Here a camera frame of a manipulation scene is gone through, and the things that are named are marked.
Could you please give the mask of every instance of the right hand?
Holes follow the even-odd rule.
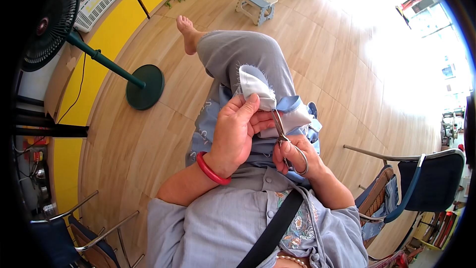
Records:
[[[294,169],[298,172],[303,172],[306,169],[306,162],[302,154],[296,149],[295,146],[297,146],[306,156],[309,165],[309,170],[302,176],[307,179],[317,178],[323,172],[325,166],[306,136],[298,134],[287,135],[286,137],[290,142],[283,141],[281,147],[279,147],[278,143],[274,146],[273,162],[276,165],[277,171],[283,175],[288,173],[289,169],[284,163],[283,158],[291,162]]]

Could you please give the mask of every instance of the plastic stool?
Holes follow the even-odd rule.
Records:
[[[235,10],[247,15],[256,26],[260,26],[266,20],[273,18],[275,3],[277,0],[238,0]],[[247,4],[254,7],[252,11],[254,15],[243,9]]]

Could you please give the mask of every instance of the light blue fabric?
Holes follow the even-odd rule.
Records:
[[[304,198],[279,245],[257,268],[272,268],[281,250],[308,258],[309,268],[364,268],[358,209],[330,210],[313,190],[272,168],[242,167],[188,207],[151,199],[148,268],[236,267],[269,225],[290,189]]]
[[[388,215],[390,212],[394,211],[398,203],[398,185],[396,183],[396,175],[394,175],[390,181],[385,185],[385,202],[380,206],[380,208],[372,214],[372,217],[382,217]],[[365,223],[362,227],[362,240],[366,241],[373,236],[378,235],[382,228],[384,227],[384,222],[381,223]]]
[[[200,151],[210,152],[211,144],[213,141],[213,134],[215,131],[215,125],[217,123],[218,112],[223,108],[225,104],[232,98],[231,89],[220,84],[217,89],[218,101],[213,99],[217,96],[211,95],[205,102],[202,111],[200,112],[197,120],[195,121],[195,132],[193,133],[192,140],[190,142],[190,150],[185,155],[185,165],[189,166],[196,161],[196,155]],[[303,104],[299,96],[283,97],[278,102],[276,109],[283,113],[289,113],[296,110],[299,105]],[[322,125],[316,119],[318,116],[318,110],[313,102],[310,102],[307,106],[307,111],[312,115],[311,126],[317,130],[320,130]],[[319,147],[319,133],[309,128],[308,126],[302,126],[295,128],[288,134],[305,134],[317,153],[320,152]],[[276,169],[273,163],[272,153],[273,147],[276,143],[276,138],[259,138],[253,137],[253,144],[251,147],[251,154],[244,164],[248,166],[254,166],[259,168],[272,167]],[[289,171],[286,175],[290,180],[298,183],[304,182],[306,179],[294,171]]]

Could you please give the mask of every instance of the bare foot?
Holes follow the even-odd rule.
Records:
[[[192,21],[187,17],[180,15],[177,17],[177,28],[183,34],[185,53],[188,55],[194,55],[197,52],[197,47],[194,43],[194,35],[198,33],[198,31],[193,27]]]

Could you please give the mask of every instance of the red bangle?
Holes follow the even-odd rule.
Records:
[[[210,167],[207,166],[207,164],[203,160],[203,156],[205,154],[206,154],[205,151],[201,151],[197,154],[197,163],[199,164],[199,167],[203,171],[203,173],[205,173],[205,175],[208,176],[208,178],[210,178],[213,182],[216,182],[218,184],[227,185],[228,183],[230,183],[231,177],[222,178],[222,177],[218,176],[217,174],[215,174],[215,172],[213,172],[210,169]]]

